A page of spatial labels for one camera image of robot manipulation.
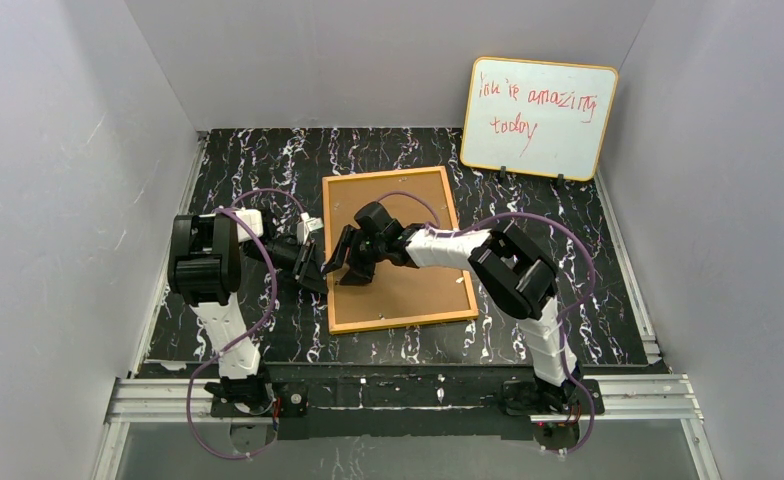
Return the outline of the brown backing board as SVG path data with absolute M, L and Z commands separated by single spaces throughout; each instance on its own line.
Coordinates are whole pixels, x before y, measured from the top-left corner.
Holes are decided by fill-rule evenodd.
M 322 180 L 333 334 L 472 320 L 478 315 L 464 267 L 417 267 L 406 251 L 426 223 L 458 226 L 448 173 L 422 167 Z

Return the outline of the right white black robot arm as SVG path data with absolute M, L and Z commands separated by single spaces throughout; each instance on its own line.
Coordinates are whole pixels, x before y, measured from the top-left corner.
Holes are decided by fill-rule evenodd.
M 431 223 L 402 225 L 381 203 L 371 202 L 355 221 L 342 229 L 322 273 L 342 270 L 340 284 L 364 286 L 384 261 L 468 271 L 495 306 L 516 320 L 532 356 L 538 390 L 561 402 L 575 393 L 580 375 L 558 311 L 557 266 L 510 215 L 463 230 L 442 230 Z

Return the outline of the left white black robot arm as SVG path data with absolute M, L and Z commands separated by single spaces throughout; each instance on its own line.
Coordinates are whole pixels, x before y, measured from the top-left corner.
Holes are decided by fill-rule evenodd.
M 238 300 L 242 257 L 283 273 L 317 294 L 328 292 L 313 235 L 323 222 L 303 212 L 294 234 L 279 234 L 266 210 L 229 208 L 224 213 L 178 215 L 172 224 L 167 281 L 201 320 L 218 352 L 219 381 L 207 391 L 226 401 L 268 398 L 270 377 L 250 336 Z

